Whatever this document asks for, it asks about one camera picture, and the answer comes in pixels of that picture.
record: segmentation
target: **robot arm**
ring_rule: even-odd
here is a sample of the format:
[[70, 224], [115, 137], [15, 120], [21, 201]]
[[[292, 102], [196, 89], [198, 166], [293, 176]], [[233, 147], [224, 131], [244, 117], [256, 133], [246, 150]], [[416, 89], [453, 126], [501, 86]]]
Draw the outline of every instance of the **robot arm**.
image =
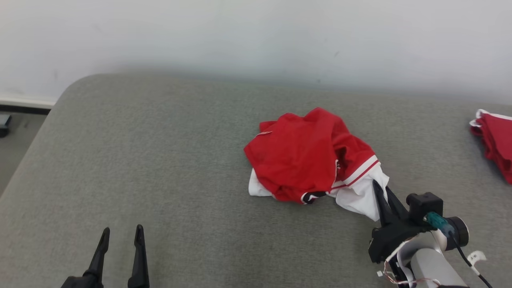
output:
[[467, 245], [469, 233], [459, 217], [442, 217], [442, 199], [430, 192], [410, 194], [407, 211], [388, 187], [388, 202], [376, 181], [373, 189], [381, 227], [374, 228], [368, 253], [372, 262], [384, 262], [379, 275], [399, 288], [468, 287], [446, 261], [443, 251], [457, 248], [465, 259], [460, 247]]
[[[109, 250], [110, 229], [107, 227], [98, 243], [91, 265], [82, 277], [70, 276], [61, 288], [103, 288], [101, 276], [103, 274], [103, 260]], [[133, 261], [132, 276], [128, 279], [128, 288], [150, 288], [150, 278], [147, 272], [146, 244], [144, 240], [144, 228], [137, 225], [135, 231], [135, 259]]]

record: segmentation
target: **floor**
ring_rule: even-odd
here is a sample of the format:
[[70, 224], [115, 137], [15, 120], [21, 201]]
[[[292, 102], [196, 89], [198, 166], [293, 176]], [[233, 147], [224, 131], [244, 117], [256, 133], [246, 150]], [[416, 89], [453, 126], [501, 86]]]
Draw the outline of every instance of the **floor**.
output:
[[12, 116], [9, 135], [0, 138], [0, 196], [16, 171], [32, 140], [45, 121], [45, 115], [1, 112]]

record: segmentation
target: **white wall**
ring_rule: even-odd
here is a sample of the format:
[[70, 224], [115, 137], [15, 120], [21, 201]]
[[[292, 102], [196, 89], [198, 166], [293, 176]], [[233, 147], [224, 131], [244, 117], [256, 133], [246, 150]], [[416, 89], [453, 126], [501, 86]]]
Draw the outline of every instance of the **white wall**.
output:
[[0, 0], [0, 100], [138, 67], [512, 104], [508, 0]]

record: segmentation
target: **white stripe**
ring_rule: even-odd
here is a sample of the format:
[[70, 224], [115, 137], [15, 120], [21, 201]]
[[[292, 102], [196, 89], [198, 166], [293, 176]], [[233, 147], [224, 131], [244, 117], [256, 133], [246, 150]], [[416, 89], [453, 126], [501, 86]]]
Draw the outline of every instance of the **white stripe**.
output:
[[373, 155], [372, 157], [368, 158], [359, 168], [352, 173], [347, 179], [343, 180], [343, 182], [348, 185], [355, 179], [357, 179], [368, 167], [370, 167], [373, 163], [377, 161], [377, 156]]
[[[482, 118], [482, 114], [489, 114], [490, 116], [493, 116], [493, 117], [496, 117], [496, 118], [501, 118], [501, 119], [511, 120], [512, 121], [512, 117], [510, 117], [510, 116], [489, 113], [488, 111], [485, 111], [484, 109], [478, 109], [477, 110], [476, 119]], [[473, 127], [480, 127], [480, 125], [476, 122], [476, 119], [472, 120], [470, 122], [470, 125], [473, 126]]]

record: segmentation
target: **white label tag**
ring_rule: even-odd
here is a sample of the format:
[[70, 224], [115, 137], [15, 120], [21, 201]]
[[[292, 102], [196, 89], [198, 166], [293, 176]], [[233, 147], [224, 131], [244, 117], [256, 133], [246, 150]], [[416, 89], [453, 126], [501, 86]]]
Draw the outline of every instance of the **white label tag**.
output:
[[467, 256], [467, 259], [471, 263], [471, 265], [475, 265], [478, 261], [485, 261], [487, 258], [485, 257], [485, 254], [483, 254], [482, 251], [474, 251], [471, 254]]

